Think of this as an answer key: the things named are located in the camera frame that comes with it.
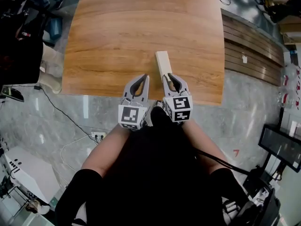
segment wood grain surface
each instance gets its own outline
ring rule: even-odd
[[[68,38],[63,93],[121,97],[135,76],[150,76],[149,99],[162,99],[156,51],[194,103],[220,105],[224,41],[218,0],[80,0]]]

